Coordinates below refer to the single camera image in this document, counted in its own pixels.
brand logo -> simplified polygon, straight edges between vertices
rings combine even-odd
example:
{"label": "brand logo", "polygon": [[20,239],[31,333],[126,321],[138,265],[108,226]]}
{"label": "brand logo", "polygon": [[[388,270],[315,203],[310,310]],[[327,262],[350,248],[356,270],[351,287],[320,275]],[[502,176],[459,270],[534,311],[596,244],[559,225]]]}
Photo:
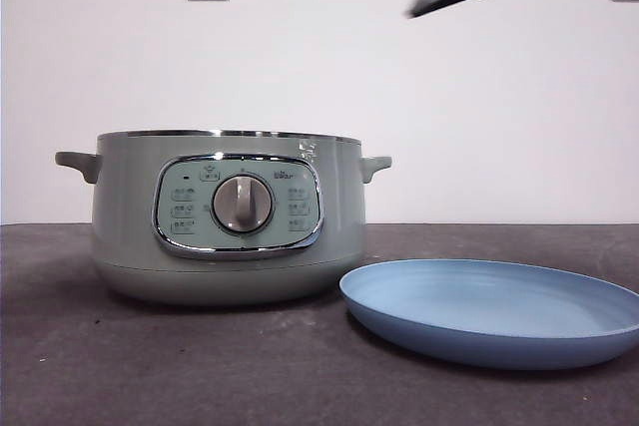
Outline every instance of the brand logo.
{"label": "brand logo", "polygon": [[292,179],[294,174],[287,174],[284,170],[280,170],[279,172],[273,172],[273,178],[276,180],[288,180]]}

cooker handle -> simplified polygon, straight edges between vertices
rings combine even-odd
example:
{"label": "cooker handle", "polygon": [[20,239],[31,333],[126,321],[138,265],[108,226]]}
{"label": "cooker handle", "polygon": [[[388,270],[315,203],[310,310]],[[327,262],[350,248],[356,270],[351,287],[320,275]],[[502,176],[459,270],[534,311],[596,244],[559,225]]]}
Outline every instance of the cooker handle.
{"label": "cooker handle", "polygon": [[78,152],[58,152],[56,164],[80,171],[87,184],[95,184],[102,167],[102,158],[99,155]]}
{"label": "cooker handle", "polygon": [[361,159],[361,176],[365,184],[369,184],[375,172],[388,169],[392,165],[391,157],[368,157]]}

plate rim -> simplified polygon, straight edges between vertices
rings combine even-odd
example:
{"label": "plate rim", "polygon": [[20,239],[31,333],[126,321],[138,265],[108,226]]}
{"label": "plate rim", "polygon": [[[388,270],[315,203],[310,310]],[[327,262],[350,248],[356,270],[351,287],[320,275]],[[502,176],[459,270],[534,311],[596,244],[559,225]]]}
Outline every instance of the plate rim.
{"label": "plate rim", "polygon": [[358,268],[355,268],[351,271],[349,271],[348,273],[346,273],[344,276],[341,277],[341,279],[339,280],[339,290],[341,291],[341,294],[349,301],[352,301],[353,303],[356,303],[358,306],[367,309],[368,311],[374,312],[375,314],[381,314],[384,315],[386,317],[395,319],[395,320],[399,320],[399,321],[403,321],[403,322],[407,322],[416,326],[426,326],[429,328],[436,328],[436,329],[442,329],[442,330],[446,330],[446,331],[454,331],[457,333],[467,333],[467,334],[480,334],[480,335],[484,335],[484,336],[491,336],[491,337],[498,337],[498,338],[508,338],[508,339],[513,339],[513,338],[518,338],[518,339],[530,339],[530,340],[577,340],[577,339],[594,339],[594,338],[605,338],[605,337],[609,337],[609,336],[617,336],[620,334],[626,334],[626,333],[630,333],[633,332],[635,330],[639,330],[639,321],[636,322],[634,325],[632,326],[628,326],[626,328],[618,328],[618,329],[614,329],[614,330],[610,330],[610,331],[606,331],[603,333],[599,333],[599,334],[583,334],[583,335],[565,335],[565,336],[540,336],[540,335],[525,335],[525,334],[503,334],[503,333],[497,333],[497,332],[490,332],[490,331],[476,331],[476,330],[472,330],[472,329],[461,329],[461,328],[452,328],[449,326],[443,326],[443,325],[438,325],[438,324],[432,324],[432,323],[425,323],[422,321],[415,321],[414,319],[409,319],[409,318],[405,318],[405,317],[401,317],[401,316],[397,316],[395,314],[390,314],[384,311],[380,311],[378,309],[374,309],[371,308],[370,306],[367,306],[363,303],[361,303],[360,301],[357,301],[355,299],[352,298],[352,296],[350,296],[348,293],[346,293],[345,289],[344,289],[344,281],[347,280],[347,278],[349,276],[355,276],[359,271],[370,268],[370,267],[375,267],[375,266],[379,266],[382,264],[389,264],[389,263],[404,263],[404,262],[420,262],[420,263],[428,263],[428,262],[436,262],[436,261],[454,261],[454,262],[482,262],[482,263],[497,263],[497,264],[504,264],[504,265],[508,265],[508,266],[516,266],[516,267],[528,267],[528,268],[534,268],[534,269],[542,269],[542,270],[550,270],[553,271],[556,274],[567,274],[567,275],[573,275],[573,276],[580,276],[583,278],[586,278],[587,280],[590,281],[598,281],[601,283],[605,283],[607,285],[613,286],[614,288],[618,288],[621,289],[623,291],[626,291],[628,293],[630,293],[632,296],[635,297],[635,299],[638,301],[639,304],[639,293],[636,293],[635,291],[626,288],[624,286],[621,286],[619,284],[613,283],[611,281],[606,281],[605,279],[601,279],[601,278],[597,278],[594,276],[590,276],[587,274],[582,274],[582,273],[575,273],[573,271],[566,271],[564,269],[558,269],[558,268],[551,268],[548,266],[540,266],[540,265],[536,265],[536,264],[527,264],[527,263],[518,263],[515,261],[499,261],[499,260],[494,260],[494,259],[477,259],[477,258],[406,258],[406,259],[392,259],[392,260],[388,260],[388,261],[379,261],[376,263],[371,263],[371,264],[366,264],[364,266],[360,266]]}

slow cooker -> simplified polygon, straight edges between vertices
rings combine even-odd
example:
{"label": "slow cooker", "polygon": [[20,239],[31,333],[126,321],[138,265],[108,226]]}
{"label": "slow cooker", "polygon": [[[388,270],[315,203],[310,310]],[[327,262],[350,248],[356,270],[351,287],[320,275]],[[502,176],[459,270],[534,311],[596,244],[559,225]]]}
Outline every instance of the slow cooker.
{"label": "slow cooker", "polygon": [[92,256],[107,284],[176,304],[311,294],[364,252],[363,184],[390,157],[355,139],[257,131],[98,137],[56,154],[95,184]]}

blue plate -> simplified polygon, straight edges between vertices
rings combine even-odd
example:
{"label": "blue plate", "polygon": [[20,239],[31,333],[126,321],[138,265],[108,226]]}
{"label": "blue plate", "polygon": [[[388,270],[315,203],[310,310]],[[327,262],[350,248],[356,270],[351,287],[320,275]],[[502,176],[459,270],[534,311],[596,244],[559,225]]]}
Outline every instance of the blue plate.
{"label": "blue plate", "polygon": [[366,328],[437,358],[506,369],[564,369],[639,344],[639,295],[557,269],[472,259],[371,264],[339,282]]}

